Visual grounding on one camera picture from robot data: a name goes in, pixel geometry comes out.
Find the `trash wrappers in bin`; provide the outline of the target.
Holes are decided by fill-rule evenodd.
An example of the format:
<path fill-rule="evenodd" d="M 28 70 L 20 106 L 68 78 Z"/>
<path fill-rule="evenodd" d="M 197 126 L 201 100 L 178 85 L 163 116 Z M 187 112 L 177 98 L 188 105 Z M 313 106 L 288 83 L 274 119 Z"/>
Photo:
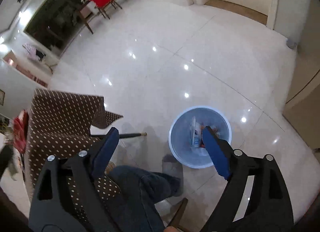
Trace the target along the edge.
<path fill-rule="evenodd" d="M 190 124 L 190 148 L 193 153 L 198 156 L 204 157 L 208 156 L 208 152 L 205 149 L 205 145 L 202 141 L 202 131 L 204 125 L 199 123 L 195 116 L 191 118 Z"/>

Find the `red snack bag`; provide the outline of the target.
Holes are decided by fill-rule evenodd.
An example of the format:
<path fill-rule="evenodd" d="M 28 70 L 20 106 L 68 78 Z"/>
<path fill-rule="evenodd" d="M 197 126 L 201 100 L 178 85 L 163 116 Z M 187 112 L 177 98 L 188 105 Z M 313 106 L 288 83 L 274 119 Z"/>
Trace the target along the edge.
<path fill-rule="evenodd" d="M 29 115 L 26 110 L 22 110 L 20 114 L 13 119 L 14 148 L 21 154 L 25 153 L 27 145 L 28 120 Z"/>

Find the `coat stand with clothes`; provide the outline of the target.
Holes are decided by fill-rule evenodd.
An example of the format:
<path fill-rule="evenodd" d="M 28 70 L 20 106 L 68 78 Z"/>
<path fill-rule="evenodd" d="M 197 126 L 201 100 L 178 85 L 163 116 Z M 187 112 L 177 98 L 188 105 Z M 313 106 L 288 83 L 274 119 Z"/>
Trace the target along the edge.
<path fill-rule="evenodd" d="M 31 60 L 37 64 L 42 64 L 42 65 L 46 66 L 49 69 L 49 71 L 51 72 L 51 74 L 53 74 L 53 72 L 54 72 L 53 68 L 57 66 L 57 63 L 56 64 L 49 64 L 46 59 L 47 55 L 44 52 L 40 51 L 34 45 L 25 43 L 22 45 L 22 47 L 27 52 L 28 60 Z"/>

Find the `light blue trash bin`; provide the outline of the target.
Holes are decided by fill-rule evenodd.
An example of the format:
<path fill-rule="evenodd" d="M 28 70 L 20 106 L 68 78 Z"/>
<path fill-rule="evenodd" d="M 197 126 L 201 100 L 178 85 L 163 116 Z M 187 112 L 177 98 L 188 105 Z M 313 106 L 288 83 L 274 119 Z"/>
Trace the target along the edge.
<path fill-rule="evenodd" d="M 211 127 L 218 138 L 231 143 L 231 125 L 220 111 L 208 106 L 188 108 L 174 120 L 169 130 L 169 148 L 181 164 L 192 169 L 213 166 L 202 140 L 206 126 Z"/>

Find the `brown polka dot tablecloth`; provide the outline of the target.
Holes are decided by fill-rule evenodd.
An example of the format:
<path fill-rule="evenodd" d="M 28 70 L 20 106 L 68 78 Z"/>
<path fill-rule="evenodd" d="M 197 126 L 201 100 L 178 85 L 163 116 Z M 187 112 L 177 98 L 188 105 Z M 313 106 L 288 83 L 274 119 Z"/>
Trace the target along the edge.
<path fill-rule="evenodd" d="M 99 139 L 90 128 L 106 129 L 122 116 L 104 108 L 102 96 L 36 89 L 31 102 L 24 179 L 29 198 L 48 156 L 70 158 L 87 151 Z"/>

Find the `person's jeans leg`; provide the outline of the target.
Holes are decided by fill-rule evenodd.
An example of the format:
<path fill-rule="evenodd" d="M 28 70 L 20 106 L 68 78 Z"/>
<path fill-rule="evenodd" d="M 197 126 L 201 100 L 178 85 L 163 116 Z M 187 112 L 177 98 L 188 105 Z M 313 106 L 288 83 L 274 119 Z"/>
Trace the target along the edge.
<path fill-rule="evenodd" d="M 162 172 L 116 166 L 108 174 L 121 194 L 107 201 L 110 215 L 121 231 L 177 231 L 165 227 L 155 205 L 183 193 L 183 166 L 172 155 L 162 159 Z"/>

